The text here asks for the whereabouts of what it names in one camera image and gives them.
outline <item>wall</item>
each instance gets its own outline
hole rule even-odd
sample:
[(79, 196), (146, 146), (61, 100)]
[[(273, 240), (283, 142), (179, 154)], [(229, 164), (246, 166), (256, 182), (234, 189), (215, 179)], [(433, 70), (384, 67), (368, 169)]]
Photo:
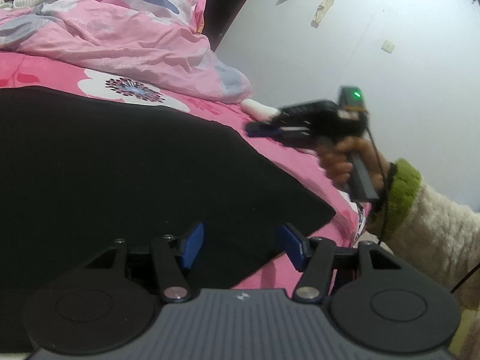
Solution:
[[(282, 105), (362, 88), (383, 154), (480, 209), (480, 7), (469, 0), (248, 0), (217, 49), (253, 98)], [(395, 44), (392, 54), (381, 50)]]

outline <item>light switch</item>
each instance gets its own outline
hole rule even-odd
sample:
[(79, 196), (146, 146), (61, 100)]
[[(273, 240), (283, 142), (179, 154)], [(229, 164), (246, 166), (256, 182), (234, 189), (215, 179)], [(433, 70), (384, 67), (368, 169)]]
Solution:
[(389, 40), (385, 40), (385, 42), (383, 42), (382, 50), (386, 51), (388, 54), (392, 54), (394, 48), (395, 45)]

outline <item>metal screw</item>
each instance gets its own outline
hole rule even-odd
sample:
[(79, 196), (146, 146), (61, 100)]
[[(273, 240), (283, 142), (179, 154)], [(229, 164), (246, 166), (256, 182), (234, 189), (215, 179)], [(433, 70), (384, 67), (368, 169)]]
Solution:
[(168, 287), (163, 294), (169, 299), (183, 299), (188, 295), (188, 291), (183, 287)]
[(320, 296), (320, 291), (315, 287), (300, 287), (295, 293), (302, 299), (315, 299)]

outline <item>green fuzzy cuff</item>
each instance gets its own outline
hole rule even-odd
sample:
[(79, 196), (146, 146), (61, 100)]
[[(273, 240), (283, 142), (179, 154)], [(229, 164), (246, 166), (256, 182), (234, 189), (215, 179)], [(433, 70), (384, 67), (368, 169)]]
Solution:
[[(388, 223), (382, 235), (382, 241), (392, 237), (409, 214), (422, 180), (420, 172), (404, 159), (399, 159), (395, 164), (397, 173), (393, 177), (388, 193)], [(379, 212), (372, 214), (367, 226), (367, 230), (377, 237), (380, 237), (382, 231), (385, 208), (386, 206), (383, 205)]]

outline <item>flower center pattern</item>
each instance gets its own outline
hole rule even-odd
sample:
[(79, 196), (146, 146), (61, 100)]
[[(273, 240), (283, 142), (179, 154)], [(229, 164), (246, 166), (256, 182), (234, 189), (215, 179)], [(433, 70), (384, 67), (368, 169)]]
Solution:
[(160, 92), (152, 91), (150, 88), (147, 88), (147, 86), (132, 79), (108, 79), (105, 82), (105, 86), (110, 88), (111, 91), (115, 91), (121, 95), (135, 96), (144, 101), (163, 103), (165, 100)]

